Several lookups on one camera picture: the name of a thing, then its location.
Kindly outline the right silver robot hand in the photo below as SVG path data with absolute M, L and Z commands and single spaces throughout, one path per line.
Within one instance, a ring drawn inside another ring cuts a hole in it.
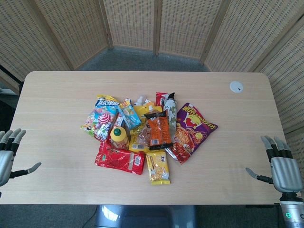
M 258 175 L 250 168 L 247 173 L 254 179 L 272 184 L 280 193 L 298 193 L 303 189 L 299 165 L 286 142 L 278 137 L 261 136 L 270 164 L 271 177 Z

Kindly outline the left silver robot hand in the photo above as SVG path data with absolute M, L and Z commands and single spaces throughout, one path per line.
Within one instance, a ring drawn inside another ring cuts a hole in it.
M 28 175 L 36 171 L 41 163 L 38 162 L 34 166 L 19 171 L 12 171 L 13 163 L 17 150 L 19 148 L 20 142 L 26 130 L 20 128 L 16 130 L 8 130 L 7 132 L 0 132 L 0 185 L 4 186 L 9 179 L 14 179 L 16 177 Z

